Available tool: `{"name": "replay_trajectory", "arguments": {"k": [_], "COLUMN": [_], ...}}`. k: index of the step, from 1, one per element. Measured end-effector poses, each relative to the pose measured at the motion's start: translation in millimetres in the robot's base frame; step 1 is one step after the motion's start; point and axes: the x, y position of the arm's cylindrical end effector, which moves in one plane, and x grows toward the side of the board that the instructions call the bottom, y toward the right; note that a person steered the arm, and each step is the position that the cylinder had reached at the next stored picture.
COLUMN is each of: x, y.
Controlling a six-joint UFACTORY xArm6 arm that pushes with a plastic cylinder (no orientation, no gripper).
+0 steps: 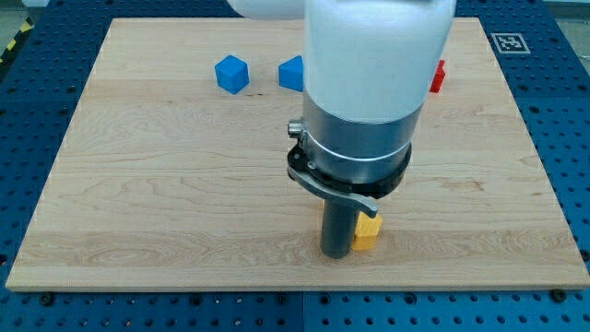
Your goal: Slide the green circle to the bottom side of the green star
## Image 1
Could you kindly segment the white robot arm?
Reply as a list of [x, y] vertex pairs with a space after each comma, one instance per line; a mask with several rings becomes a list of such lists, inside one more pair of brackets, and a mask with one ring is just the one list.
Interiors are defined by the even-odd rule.
[[243, 17], [304, 27], [302, 114], [289, 177], [324, 200], [321, 248], [349, 254], [411, 159], [412, 137], [454, 18], [455, 0], [230, 0]]

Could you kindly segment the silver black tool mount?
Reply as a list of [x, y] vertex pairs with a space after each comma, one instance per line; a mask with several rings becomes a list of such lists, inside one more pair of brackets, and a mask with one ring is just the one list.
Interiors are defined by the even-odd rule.
[[395, 120], [368, 123], [335, 116], [303, 94], [302, 116], [288, 124], [297, 140], [288, 154], [288, 175], [329, 203], [373, 218], [377, 200], [401, 182], [419, 119], [416, 109]]

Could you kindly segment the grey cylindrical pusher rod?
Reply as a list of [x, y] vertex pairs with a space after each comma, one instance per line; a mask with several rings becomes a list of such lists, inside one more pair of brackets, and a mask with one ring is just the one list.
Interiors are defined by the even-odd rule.
[[334, 259], [347, 256], [351, 251], [357, 221], [357, 209], [326, 200], [320, 241], [322, 252]]

